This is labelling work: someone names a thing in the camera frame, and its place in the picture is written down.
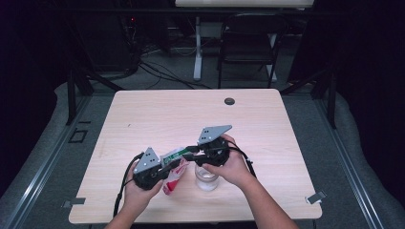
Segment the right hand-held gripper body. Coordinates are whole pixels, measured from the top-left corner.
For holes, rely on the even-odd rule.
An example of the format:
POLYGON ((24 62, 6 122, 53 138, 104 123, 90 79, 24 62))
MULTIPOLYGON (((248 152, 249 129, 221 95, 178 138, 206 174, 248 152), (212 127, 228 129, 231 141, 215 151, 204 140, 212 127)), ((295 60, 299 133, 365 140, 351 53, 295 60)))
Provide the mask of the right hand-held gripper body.
POLYGON ((229 147, 222 134, 232 128, 231 125, 205 127, 198 139, 198 146, 206 147, 202 155, 204 159, 195 161, 199 166, 210 164, 214 166, 224 165, 229 158, 229 147))

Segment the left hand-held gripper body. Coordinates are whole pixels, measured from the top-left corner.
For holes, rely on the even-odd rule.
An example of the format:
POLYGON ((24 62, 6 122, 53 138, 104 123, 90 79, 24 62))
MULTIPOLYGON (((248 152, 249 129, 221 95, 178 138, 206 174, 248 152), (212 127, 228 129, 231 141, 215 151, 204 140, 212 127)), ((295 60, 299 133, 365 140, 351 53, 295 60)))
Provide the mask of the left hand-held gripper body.
POLYGON ((143 190, 151 190, 167 177, 168 172, 163 170, 158 155, 151 147, 147 148, 133 171, 136 185, 143 190))

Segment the pink and white snack packet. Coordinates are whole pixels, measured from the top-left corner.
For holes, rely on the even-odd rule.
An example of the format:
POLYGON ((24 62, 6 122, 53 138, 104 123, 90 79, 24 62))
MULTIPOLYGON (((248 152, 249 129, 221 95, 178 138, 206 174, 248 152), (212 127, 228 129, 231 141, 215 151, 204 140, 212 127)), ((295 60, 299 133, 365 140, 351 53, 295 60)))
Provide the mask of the pink and white snack packet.
POLYGON ((162 190, 166 195, 170 195, 176 188, 179 180, 187 169, 189 162, 183 158, 188 151, 183 148, 177 148, 160 157, 161 165, 166 167, 170 162, 180 161, 180 164, 169 170, 168 177, 164 180, 162 190))

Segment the clear plastic jar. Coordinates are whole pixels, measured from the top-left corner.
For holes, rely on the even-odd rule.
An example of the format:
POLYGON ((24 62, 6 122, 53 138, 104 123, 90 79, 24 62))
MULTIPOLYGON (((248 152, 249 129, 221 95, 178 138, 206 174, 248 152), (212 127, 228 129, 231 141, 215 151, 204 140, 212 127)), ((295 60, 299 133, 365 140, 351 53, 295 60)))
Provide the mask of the clear plastic jar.
POLYGON ((203 167, 195 165, 196 184, 203 191, 210 192, 215 190, 219 184, 219 177, 214 175, 203 167))

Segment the person's right hand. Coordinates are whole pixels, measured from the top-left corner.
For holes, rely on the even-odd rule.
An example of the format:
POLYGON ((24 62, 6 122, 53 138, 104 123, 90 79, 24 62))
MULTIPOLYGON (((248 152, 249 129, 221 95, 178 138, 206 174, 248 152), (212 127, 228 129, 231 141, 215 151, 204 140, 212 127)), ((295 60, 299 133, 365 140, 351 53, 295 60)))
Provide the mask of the person's right hand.
POLYGON ((256 182, 256 178, 248 171, 242 154, 233 149, 230 150, 229 158, 224 165, 216 167, 205 163, 203 168, 211 174, 223 177, 241 190, 251 188, 256 182))

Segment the person's left hand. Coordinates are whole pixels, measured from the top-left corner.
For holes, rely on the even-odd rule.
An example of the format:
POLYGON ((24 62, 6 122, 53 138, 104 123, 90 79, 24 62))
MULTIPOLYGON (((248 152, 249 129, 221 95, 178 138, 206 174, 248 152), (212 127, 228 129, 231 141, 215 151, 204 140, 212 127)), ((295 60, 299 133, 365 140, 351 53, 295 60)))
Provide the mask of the person's left hand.
POLYGON ((133 181, 133 171, 136 165, 136 162, 131 165, 127 175, 124 188, 124 203, 121 210, 133 214, 140 214, 146 209, 150 200, 160 191, 162 181, 159 181, 151 190, 139 188, 133 181))

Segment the grey tape strip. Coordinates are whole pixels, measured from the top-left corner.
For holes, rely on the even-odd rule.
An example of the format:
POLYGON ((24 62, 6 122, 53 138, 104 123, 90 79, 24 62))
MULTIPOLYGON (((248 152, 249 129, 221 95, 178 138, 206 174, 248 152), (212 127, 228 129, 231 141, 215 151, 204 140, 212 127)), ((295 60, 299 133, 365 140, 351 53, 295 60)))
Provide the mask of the grey tape strip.
POLYGON ((74 205, 82 205, 85 203, 86 198, 72 198, 69 200, 65 200, 61 207, 62 208, 72 208, 74 205))
POLYGON ((305 200, 308 204, 321 203, 324 198, 327 197, 327 194, 324 191, 319 191, 309 197, 305 197, 305 200))

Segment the black metal stand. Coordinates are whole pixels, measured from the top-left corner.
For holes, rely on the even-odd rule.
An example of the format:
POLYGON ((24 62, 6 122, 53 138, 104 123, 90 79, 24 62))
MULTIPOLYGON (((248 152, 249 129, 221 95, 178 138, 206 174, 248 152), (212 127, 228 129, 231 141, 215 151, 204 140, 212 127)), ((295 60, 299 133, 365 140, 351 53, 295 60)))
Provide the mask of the black metal stand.
POLYGON ((291 94, 298 89, 304 87, 310 82, 315 82, 315 86, 310 92, 310 96, 313 99, 322 99, 325 94, 328 94, 327 103, 327 121, 330 126, 335 129, 335 105, 336 105, 336 84, 337 78, 333 70, 324 69, 305 79, 299 80, 293 83, 291 86, 280 91, 280 94, 291 94))
POLYGON ((95 90, 90 83, 91 79, 101 83, 102 85, 113 90, 114 92, 123 90, 122 87, 102 77, 98 73, 90 71, 89 69, 84 67, 79 67, 76 64, 73 64, 67 76, 67 91, 68 91, 67 125, 71 125, 77 115, 75 90, 79 89, 79 91, 85 96, 91 96, 94 93, 95 90))

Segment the black folding chair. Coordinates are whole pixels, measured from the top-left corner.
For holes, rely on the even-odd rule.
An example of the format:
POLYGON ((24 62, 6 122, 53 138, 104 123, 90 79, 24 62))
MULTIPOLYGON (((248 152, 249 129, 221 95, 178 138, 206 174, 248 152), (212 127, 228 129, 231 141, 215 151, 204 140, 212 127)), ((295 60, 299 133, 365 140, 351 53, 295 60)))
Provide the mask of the black folding chair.
MULTIPOLYGON (((237 13, 226 18, 221 27, 220 49, 217 63, 218 88, 222 87, 223 64, 274 65, 276 67, 282 37, 288 30, 288 21, 278 14, 237 13), (276 34, 275 44, 268 36, 276 34)), ((271 76, 267 72, 267 86, 271 76)))

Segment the white desk top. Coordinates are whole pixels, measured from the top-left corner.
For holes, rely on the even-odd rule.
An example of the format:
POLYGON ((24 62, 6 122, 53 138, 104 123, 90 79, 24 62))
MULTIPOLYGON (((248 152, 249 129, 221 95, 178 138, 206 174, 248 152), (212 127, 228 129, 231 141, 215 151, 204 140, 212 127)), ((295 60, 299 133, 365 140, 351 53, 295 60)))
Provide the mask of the white desk top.
POLYGON ((175 0, 185 8, 311 8, 315 0, 175 0))

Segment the aluminium floor rail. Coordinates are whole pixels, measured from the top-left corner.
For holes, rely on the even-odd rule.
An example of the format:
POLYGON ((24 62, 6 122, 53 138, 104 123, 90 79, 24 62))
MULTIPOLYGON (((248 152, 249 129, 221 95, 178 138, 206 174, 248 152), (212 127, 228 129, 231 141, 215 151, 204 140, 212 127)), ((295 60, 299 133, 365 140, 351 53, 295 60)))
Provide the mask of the aluminium floor rail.
POLYGON ((53 115, 19 173, 0 197, 0 229, 18 229, 25 221, 61 157, 62 149, 73 133, 91 98, 84 96, 76 103, 76 115, 69 119, 68 102, 59 98, 53 115))
POLYGON ((322 100, 315 99, 314 100, 315 107, 318 113, 321 115, 321 118, 326 125, 326 129, 328 130, 332 141, 337 149, 337 156, 339 158, 339 162, 341 167, 345 173, 346 179, 352 188, 352 192, 355 196, 358 206, 360 207, 364 219, 366 220, 370 229, 385 229, 381 218, 377 214, 372 200, 361 181, 354 165, 352 163, 352 159, 344 145, 343 140, 341 139, 338 130, 333 128, 328 120, 327 117, 327 108, 326 105, 322 100))

